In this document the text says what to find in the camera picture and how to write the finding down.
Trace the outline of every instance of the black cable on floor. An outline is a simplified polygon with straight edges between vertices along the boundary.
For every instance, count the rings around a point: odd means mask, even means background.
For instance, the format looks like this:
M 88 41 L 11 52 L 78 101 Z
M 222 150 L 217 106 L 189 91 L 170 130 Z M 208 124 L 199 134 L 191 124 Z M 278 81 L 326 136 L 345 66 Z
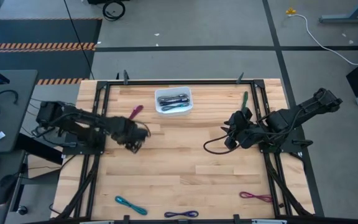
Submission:
M 43 102 L 44 100 L 38 100 L 38 99 L 34 99 L 34 98 L 31 98 L 31 100 L 35 100 L 35 101 L 38 101 L 38 102 Z
M 34 107 L 35 109 L 39 110 L 40 108 L 34 106 L 32 103 L 29 103 L 30 106 Z
M 52 205 L 53 205 L 53 203 L 51 203 L 51 204 L 49 205 L 49 210 L 51 210 L 52 212 L 55 212 L 56 214 L 60 215 L 60 212 L 54 210 L 54 209 L 52 208 Z
M 112 15 L 109 11 L 107 11 L 107 7 L 111 4 L 118 4 L 119 6 L 122 7 L 122 12 L 120 13 L 120 15 L 118 16 L 114 16 Z M 107 21 L 116 21 L 118 20 L 119 18 L 121 18 L 122 16 L 124 16 L 125 14 L 125 5 L 124 3 L 122 3 L 120 0 L 111 0 L 111 1 L 108 1 L 104 4 L 103 8 L 102 8 L 102 13 L 103 13 L 103 16 L 104 18 L 107 20 Z
M 74 25 L 74 22 L 73 22 L 73 18 L 71 18 L 70 11 L 68 10 L 67 2 L 66 2 L 66 0 L 63 0 L 63 1 L 65 2 L 68 17 L 70 18 L 71 25 L 73 26 L 75 35 L 77 36 L 77 40 L 78 40 L 78 43 L 80 44 L 82 53 L 83 53 L 84 56 L 85 56 L 86 63 L 88 64 L 89 70 L 90 70 L 90 72 L 91 72 L 92 79 L 94 80 L 94 76 L 93 76 L 93 72 L 92 72 L 92 67 L 91 67 L 90 61 L 89 61 L 88 57 L 86 56 L 84 47 L 82 46 L 82 43 L 81 43 L 81 40 L 80 40 L 80 36 L 78 36 L 77 29 L 75 28 L 75 25 Z
M 26 130 L 25 128 L 21 127 L 27 134 L 29 134 L 29 136 L 33 136 L 28 130 Z
M 31 114 L 32 116 L 37 116 L 36 114 L 31 113 L 30 111 L 26 111 L 27 113 Z

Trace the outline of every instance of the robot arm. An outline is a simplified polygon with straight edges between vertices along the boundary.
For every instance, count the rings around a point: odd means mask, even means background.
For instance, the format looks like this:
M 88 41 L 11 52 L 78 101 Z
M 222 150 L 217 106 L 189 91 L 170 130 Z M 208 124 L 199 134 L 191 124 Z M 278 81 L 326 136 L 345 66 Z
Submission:
M 37 137 L 49 132 L 50 128 L 59 128 L 60 134 L 64 131 L 72 133 L 77 136 L 80 144 L 97 147 L 102 143 L 104 135 L 110 135 L 133 153 L 137 153 L 145 138 L 150 136 L 147 127 L 138 128 L 133 120 L 122 116 L 104 118 L 61 101 L 43 101 L 36 121 L 39 127 L 46 129 Z
M 296 107 L 273 111 L 256 123 L 250 121 L 252 113 L 248 108 L 245 112 L 236 111 L 224 123 L 229 125 L 228 129 L 223 128 L 228 134 L 225 145 L 229 150 L 239 146 L 247 149 L 260 142 L 280 145 L 294 128 L 317 114 L 337 111 L 341 103 L 329 90 L 320 88 L 312 98 Z

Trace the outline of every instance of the wooden tabletop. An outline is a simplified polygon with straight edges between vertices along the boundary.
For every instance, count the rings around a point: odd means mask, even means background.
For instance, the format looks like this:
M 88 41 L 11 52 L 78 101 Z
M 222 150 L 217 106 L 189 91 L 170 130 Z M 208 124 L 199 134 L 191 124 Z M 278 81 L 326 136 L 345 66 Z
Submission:
M 77 108 L 91 111 L 96 82 L 81 82 Z M 265 79 L 265 85 L 270 109 L 286 108 L 280 80 Z M 135 120 L 147 124 L 152 136 L 137 154 L 107 138 L 106 151 L 99 165 L 92 220 L 122 220 L 124 215 L 136 220 L 161 220 L 167 211 L 189 210 L 199 211 L 201 219 L 228 219 L 233 214 L 241 218 L 273 218 L 271 203 L 239 197 L 240 191 L 257 195 L 270 193 L 264 159 L 257 146 L 239 148 L 225 155 L 213 155 L 203 149 L 205 141 L 225 135 L 220 126 L 241 108 L 245 91 L 249 94 L 247 106 L 255 111 L 250 86 L 189 85 L 194 102 L 191 113 L 169 118 L 159 116 L 155 111 L 154 91 L 176 86 L 111 87 L 107 116 L 128 117 L 135 106 L 144 105 Z M 260 91 L 257 93 L 263 107 Z M 215 151 L 226 150 L 224 139 L 209 147 Z M 288 188 L 309 212 L 313 212 L 302 162 L 288 154 L 281 157 Z M 77 191 L 82 162 L 83 156 L 76 156 L 61 171 L 53 205 L 55 210 L 62 211 Z M 86 192 L 82 215 L 87 195 Z M 145 208 L 148 215 L 139 215 L 118 204 L 114 201 L 117 195 Z M 278 198 L 282 203 L 279 190 Z

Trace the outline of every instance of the desk leg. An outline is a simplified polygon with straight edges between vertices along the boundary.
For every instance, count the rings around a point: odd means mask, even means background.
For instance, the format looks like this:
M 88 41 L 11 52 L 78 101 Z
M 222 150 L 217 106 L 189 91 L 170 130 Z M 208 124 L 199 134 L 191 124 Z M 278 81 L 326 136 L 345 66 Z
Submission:
M 16 142 L 16 148 L 25 150 L 29 154 L 33 154 L 59 165 L 61 165 L 63 162 L 62 152 L 42 144 L 41 142 L 38 142 L 22 133 L 19 133 L 19 137 L 17 138 Z
M 348 15 L 325 15 L 320 22 L 358 22 L 358 6 Z

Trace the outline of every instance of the metal bracket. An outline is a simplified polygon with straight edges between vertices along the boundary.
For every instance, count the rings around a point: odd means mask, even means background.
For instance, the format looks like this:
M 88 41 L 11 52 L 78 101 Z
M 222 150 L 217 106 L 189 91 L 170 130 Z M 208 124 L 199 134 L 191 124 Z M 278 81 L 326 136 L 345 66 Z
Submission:
M 241 73 L 240 77 L 237 79 L 236 84 L 241 84 L 242 77 L 244 76 L 244 72 Z
M 298 133 L 294 130 L 288 134 L 287 139 L 281 144 L 280 148 L 272 147 L 264 142 L 259 143 L 260 152 L 262 153 L 280 153 L 280 152 L 302 152 L 302 149 L 310 146 L 313 141 L 297 140 L 300 139 Z
M 124 85 L 128 85 L 128 79 L 129 75 L 127 73 L 127 70 L 124 70 Z
M 233 219 L 234 219 L 234 224 L 241 224 L 241 220 L 240 220 L 240 215 L 239 215 L 239 214 L 234 214 L 234 215 L 233 215 Z
M 188 223 L 189 220 L 185 220 L 185 219 L 178 220 L 178 224 L 188 224 Z
M 124 215 L 124 220 L 122 221 L 122 224 L 129 224 L 129 215 Z
M 98 81 L 96 84 L 96 89 L 101 90 L 107 85 L 107 81 Z
M 252 220 L 252 224 L 287 224 L 286 220 Z
M 264 80 L 254 80 L 255 85 L 259 86 L 260 88 L 265 88 L 265 81 Z

